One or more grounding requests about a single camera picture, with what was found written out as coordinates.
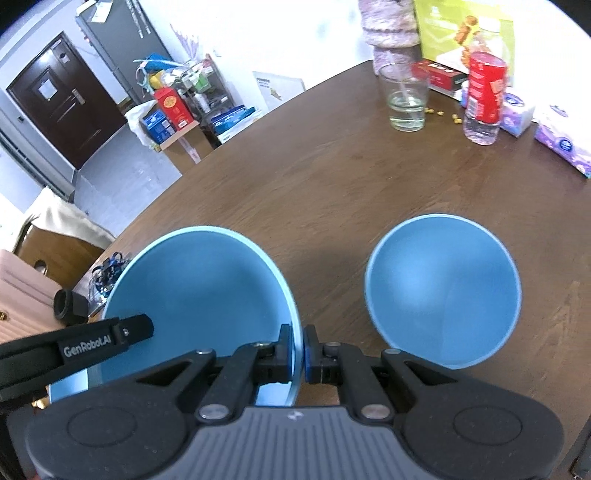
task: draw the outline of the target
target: red bottle label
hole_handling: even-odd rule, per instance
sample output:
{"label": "red bottle label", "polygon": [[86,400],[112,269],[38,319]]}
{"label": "red bottle label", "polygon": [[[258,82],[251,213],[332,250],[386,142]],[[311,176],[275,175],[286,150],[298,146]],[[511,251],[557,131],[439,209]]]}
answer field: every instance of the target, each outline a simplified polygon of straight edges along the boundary
{"label": "red bottle label", "polygon": [[506,87],[507,65],[495,66],[470,58],[466,114],[476,120],[495,124],[501,116]]}

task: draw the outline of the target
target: refrigerator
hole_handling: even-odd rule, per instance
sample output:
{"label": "refrigerator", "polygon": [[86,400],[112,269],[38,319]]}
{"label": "refrigerator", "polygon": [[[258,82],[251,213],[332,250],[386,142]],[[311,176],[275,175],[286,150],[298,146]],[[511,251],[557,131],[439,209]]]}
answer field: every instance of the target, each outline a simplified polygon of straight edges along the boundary
{"label": "refrigerator", "polygon": [[86,2],[76,17],[80,29],[136,105],[151,100],[135,71],[151,53],[171,59],[137,0]]}

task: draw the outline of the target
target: floor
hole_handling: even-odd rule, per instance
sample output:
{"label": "floor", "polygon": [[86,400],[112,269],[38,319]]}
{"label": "floor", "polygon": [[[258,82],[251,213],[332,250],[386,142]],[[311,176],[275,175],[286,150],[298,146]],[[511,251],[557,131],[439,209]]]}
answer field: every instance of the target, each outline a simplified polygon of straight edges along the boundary
{"label": "floor", "polygon": [[125,126],[80,169],[74,204],[118,236],[180,176],[166,155]]}

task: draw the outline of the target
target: wooden table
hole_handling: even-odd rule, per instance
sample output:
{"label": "wooden table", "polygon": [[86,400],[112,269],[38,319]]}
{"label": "wooden table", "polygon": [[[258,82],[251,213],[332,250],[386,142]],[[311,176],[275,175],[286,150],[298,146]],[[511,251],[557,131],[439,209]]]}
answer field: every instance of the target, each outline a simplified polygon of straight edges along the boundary
{"label": "wooden table", "polygon": [[[591,414],[591,186],[533,140],[534,128],[481,147],[453,123],[456,102],[431,92],[429,105],[445,115],[428,115],[419,132],[393,130],[371,64],[354,67],[192,167],[106,254],[135,254],[189,225],[231,228],[276,262],[321,341],[378,355],[385,344],[363,299],[376,243],[422,213],[473,219],[511,252],[523,305],[508,343],[469,373],[554,410],[566,453]],[[332,387],[306,385],[299,401],[335,399]]]}

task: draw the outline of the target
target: pink bag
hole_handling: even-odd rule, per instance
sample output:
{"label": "pink bag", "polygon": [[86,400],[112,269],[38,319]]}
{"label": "pink bag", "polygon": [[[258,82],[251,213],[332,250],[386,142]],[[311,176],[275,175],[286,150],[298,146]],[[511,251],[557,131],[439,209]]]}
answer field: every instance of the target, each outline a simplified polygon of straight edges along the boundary
{"label": "pink bag", "polygon": [[53,315],[59,284],[0,250],[0,343],[63,328]]}

